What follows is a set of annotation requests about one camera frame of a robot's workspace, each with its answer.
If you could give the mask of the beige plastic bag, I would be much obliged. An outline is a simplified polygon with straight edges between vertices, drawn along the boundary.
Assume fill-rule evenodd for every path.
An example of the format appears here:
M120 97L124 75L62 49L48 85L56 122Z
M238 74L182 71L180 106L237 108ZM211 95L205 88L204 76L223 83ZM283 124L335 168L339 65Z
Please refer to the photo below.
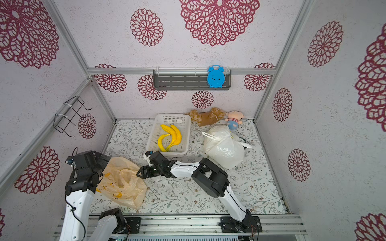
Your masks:
M139 209L147 192L145 182L137 177L139 169L124 157L112 157L96 191L121 206Z

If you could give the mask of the orange-yellow banana bunch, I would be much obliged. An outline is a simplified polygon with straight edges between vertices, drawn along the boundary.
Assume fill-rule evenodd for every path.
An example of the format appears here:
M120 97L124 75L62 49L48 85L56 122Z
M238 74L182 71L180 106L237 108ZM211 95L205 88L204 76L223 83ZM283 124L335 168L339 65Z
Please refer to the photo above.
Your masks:
M165 132L165 134L160 135L157 140L160 151L168 152L172 147L178 146L182 142L182 134L175 125L160 125L160 127ZM167 147L163 145L165 138L169 138Z

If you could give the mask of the white plastic bag lemon print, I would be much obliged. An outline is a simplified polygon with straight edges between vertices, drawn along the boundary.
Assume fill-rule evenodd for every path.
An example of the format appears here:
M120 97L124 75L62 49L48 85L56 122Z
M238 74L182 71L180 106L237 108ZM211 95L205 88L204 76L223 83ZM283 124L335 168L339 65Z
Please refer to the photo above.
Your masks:
M225 125L214 126L201 133L204 139L204 152L226 169L233 169L244 160L245 149L252 145L242 141Z

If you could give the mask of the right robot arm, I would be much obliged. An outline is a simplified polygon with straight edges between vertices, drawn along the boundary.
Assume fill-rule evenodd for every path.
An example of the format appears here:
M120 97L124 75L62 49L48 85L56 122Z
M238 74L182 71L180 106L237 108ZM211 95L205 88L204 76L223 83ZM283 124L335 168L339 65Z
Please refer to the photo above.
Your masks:
M144 155L148 165L140 167L136 176L141 179L163 176L165 178L191 178L210 197L220 200L229 216L220 218L223 233L262 232L258 217L254 217L236 197L228 174L207 158L186 163L164 157L161 152L147 151Z

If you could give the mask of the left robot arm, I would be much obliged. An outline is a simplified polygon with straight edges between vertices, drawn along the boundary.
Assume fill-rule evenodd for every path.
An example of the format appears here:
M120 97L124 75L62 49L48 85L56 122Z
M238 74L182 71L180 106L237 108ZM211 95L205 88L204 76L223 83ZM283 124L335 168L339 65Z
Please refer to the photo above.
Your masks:
M66 164L73 170L65 186L66 211L59 238L61 241L87 240L90 206L110 159L97 151L86 151L67 158ZM99 216L97 227L89 239L111 241L111 234L119 233L125 227L126 221L120 209L111 209Z

